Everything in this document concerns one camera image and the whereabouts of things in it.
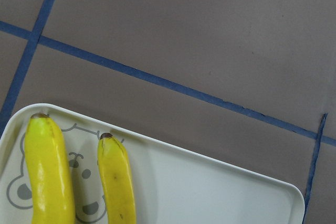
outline banana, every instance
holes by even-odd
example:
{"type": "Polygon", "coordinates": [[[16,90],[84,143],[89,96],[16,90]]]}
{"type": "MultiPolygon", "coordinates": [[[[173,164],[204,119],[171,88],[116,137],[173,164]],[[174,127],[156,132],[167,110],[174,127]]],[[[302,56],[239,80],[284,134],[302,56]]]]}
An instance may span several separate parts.
{"type": "Polygon", "coordinates": [[[110,133],[98,143],[98,167],[109,224],[135,224],[132,174],[125,147],[110,133]]]}
{"type": "Polygon", "coordinates": [[[32,186],[31,224],[74,224],[74,194],[60,128],[45,114],[32,115],[24,148],[32,186]]]}

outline fake fruit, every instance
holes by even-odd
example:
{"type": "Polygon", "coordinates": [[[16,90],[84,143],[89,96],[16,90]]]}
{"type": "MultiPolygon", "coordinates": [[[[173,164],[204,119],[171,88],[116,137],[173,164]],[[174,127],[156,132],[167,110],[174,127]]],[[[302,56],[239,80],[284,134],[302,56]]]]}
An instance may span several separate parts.
{"type": "Polygon", "coordinates": [[[31,224],[74,224],[75,201],[61,129],[45,114],[32,115],[24,148],[32,186],[31,224]]]}
{"type": "Polygon", "coordinates": [[[135,224],[135,201],[130,163],[125,147],[110,133],[98,143],[98,166],[109,224],[135,224]]]}

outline toy banana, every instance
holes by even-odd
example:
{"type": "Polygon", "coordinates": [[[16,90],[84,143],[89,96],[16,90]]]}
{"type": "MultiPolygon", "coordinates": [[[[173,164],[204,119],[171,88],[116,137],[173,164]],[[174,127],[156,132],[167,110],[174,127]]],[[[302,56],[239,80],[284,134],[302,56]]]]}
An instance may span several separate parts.
{"type": "Polygon", "coordinates": [[[132,174],[125,147],[110,133],[98,143],[98,167],[109,224],[135,224],[132,174]]]}
{"type": "Polygon", "coordinates": [[[31,224],[74,224],[75,201],[63,135],[45,114],[34,114],[29,120],[25,158],[32,186],[31,224]]]}

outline plastic tray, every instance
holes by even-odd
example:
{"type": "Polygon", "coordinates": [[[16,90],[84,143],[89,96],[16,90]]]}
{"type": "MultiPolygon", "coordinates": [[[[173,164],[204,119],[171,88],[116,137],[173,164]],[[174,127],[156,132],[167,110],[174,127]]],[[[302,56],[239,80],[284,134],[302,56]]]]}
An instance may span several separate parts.
{"type": "Polygon", "coordinates": [[[301,192],[293,185],[122,129],[51,104],[27,106],[0,141],[0,222],[30,224],[32,199],[23,141],[29,117],[49,114],[66,140],[76,223],[107,223],[97,166],[103,132],[123,141],[133,172],[138,224],[299,224],[301,192]]]}

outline yellow banana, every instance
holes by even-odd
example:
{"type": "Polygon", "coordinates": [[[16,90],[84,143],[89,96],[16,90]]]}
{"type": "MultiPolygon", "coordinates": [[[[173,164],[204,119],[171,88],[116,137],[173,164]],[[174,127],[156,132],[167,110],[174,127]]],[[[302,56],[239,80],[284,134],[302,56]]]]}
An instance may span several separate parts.
{"type": "Polygon", "coordinates": [[[74,224],[75,201],[63,135],[45,114],[34,114],[29,120],[25,158],[32,186],[31,224],[74,224]]]}
{"type": "Polygon", "coordinates": [[[125,147],[110,133],[98,143],[98,167],[109,224],[135,224],[132,174],[125,147]]]}

